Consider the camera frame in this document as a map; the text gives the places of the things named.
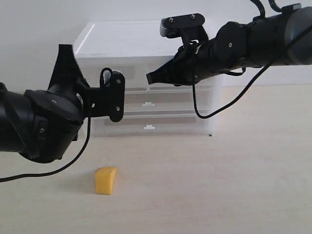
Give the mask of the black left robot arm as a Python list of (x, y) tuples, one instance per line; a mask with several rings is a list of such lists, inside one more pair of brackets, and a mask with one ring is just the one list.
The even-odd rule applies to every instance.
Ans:
[(0, 84), (0, 150), (35, 163), (63, 158), (88, 113), (89, 88), (71, 44), (60, 44), (46, 90), (9, 91)]

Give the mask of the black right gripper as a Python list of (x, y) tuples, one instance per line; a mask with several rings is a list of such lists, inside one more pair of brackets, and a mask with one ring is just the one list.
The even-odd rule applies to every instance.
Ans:
[(192, 85), (218, 76), (215, 67), (212, 42), (190, 45), (188, 49), (180, 46), (173, 59), (156, 70), (146, 74), (149, 85), (162, 83), (171, 85)]

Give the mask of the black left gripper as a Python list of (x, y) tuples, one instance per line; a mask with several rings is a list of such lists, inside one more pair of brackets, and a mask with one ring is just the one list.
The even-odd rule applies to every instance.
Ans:
[(91, 117), (90, 85), (83, 78), (72, 44), (59, 44), (58, 55), (47, 89), (49, 119)]

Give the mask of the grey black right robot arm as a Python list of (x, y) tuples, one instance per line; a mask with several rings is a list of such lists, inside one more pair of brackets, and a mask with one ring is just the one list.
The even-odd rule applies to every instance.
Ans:
[(167, 63), (149, 72), (149, 84), (191, 86), (205, 79), (227, 74), (242, 75), (247, 68), (310, 65), (312, 35), (299, 34), (312, 24), (311, 7), (292, 4), (266, 17), (264, 10), (247, 24), (227, 22), (212, 39), (203, 25), (202, 14), (188, 14), (161, 20), (160, 34), (181, 38), (182, 45)]

